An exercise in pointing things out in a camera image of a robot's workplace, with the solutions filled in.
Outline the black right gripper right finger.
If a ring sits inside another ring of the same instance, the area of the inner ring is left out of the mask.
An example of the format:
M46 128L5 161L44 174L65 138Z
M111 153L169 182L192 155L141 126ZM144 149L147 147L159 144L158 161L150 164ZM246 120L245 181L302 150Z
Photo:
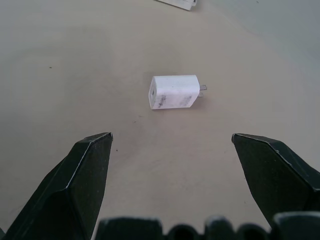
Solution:
M231 138L250 193L268 223L284 212L320 210L320 173L279 140L235 133Z

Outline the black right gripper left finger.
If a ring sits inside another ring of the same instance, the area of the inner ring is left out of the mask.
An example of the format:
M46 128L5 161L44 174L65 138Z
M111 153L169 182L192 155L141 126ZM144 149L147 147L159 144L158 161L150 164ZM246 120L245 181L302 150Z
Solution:
M105 195L113 135L76 142L41 181L4 240L89 240Z

